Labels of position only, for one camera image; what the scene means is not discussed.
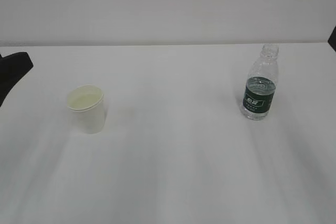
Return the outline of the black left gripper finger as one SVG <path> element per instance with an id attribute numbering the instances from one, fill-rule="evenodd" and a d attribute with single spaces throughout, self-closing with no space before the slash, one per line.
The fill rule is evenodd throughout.
<path id="1" fill-rule="evenodd" d="M 27 52 L 16 52 L 6 57 L 1 56 L 0 60 L 0 92 L 1 105 L 5 98 L 15 86 L 15 84 L 26 75 L 32 68 L 31 61 Z"/>

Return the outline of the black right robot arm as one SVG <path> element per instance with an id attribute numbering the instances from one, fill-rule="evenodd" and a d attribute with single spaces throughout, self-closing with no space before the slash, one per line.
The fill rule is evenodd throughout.
<path id="1" fill-rule="evenodd" d="M 328 44 L 334 51 L 336 51 L 336 27 L 334 27 L 333 32 L 328 39 Z"/>

